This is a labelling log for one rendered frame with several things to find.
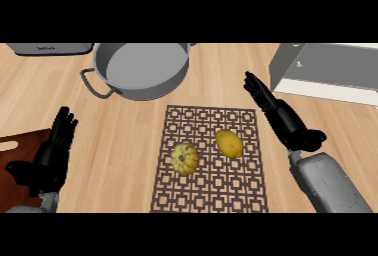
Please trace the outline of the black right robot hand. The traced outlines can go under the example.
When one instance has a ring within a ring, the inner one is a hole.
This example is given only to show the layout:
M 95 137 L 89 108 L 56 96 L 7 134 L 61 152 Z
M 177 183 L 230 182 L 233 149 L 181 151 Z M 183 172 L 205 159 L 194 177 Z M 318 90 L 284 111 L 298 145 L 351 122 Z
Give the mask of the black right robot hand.
M 314 152 L 326 140 L 326 134 L 315 129 L 308 129 L 287 103 L 277 99 L 258 77 L 245 72 L 245 90 L 259 107 L 276 137 L 284 148 L 290 151 Z

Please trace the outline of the brown patterned placemat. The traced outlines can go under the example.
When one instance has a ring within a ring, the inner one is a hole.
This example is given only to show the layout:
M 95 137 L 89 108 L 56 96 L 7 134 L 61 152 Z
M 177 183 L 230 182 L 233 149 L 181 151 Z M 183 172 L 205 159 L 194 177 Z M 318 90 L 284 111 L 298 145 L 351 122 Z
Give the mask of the brown patterned placemat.
M 243 145 L 242 156 L 227 158 L 218 151 L 215 132 L 230 130 Z M 194 145 L 199 166 L 178 174 L 171 153 L 180 143 Z M 169 105 L 165 110 L 154 184 L 153 212 L 265 213 L 267 193 L 252 109 Z

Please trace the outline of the grey tiered shelf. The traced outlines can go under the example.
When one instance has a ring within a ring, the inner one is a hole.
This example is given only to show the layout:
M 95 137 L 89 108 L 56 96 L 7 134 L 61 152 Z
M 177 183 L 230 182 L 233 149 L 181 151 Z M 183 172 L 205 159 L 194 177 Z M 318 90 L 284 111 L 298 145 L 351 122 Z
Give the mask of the grey tiered shelf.
M 280 43 L 270 90 L 378 108 L 378 43 Z

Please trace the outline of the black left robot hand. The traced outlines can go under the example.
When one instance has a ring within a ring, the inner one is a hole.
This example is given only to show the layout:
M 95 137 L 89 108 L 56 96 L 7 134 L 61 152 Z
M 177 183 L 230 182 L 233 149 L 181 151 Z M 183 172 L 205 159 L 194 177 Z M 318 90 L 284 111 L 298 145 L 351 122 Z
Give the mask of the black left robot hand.
M 13 176 L 17 185 L 29 188 L 29 196 L 58 192 L 64 185 L 69 150 L 78 120 L 69 112 L 69 107 L 58 108 L 47 140 L 41 143 L 30 162 L 10 161 L 5 171 Z

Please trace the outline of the grey toaster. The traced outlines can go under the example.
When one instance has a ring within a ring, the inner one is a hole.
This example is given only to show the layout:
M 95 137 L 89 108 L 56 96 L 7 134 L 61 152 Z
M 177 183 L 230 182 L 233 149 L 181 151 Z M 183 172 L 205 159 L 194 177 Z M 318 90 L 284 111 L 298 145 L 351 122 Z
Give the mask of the grey toaster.
M 92 43 L 7 43 L 20 56 L 53 56 L 87 54 Z

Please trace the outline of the yellow lemon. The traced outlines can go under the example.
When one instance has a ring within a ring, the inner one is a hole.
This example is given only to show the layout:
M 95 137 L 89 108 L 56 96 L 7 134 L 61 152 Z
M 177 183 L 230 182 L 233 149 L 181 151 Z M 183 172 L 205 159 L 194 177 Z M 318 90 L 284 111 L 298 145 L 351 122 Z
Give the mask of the yellow lemon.
M 218 130 L 215 132 L 215 143 L 219 152 L 228 158 L 242 156 L 242 141 L 230 130 Z

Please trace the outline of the grey metal pot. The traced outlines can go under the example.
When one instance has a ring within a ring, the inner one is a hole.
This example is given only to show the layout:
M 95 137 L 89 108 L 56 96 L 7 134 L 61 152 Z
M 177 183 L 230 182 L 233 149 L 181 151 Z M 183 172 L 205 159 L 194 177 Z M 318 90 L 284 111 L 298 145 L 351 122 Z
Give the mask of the grey metal pot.
M 113 93 L 134 101 L 163 97 L 184 80 L 193 46 L 194 43 L 98 43 L 92 67 L 79 71 L 88 91 L 100 99 Z M 106 94 L 91 87 L 88 72 L 94 72 L 107 85 Z

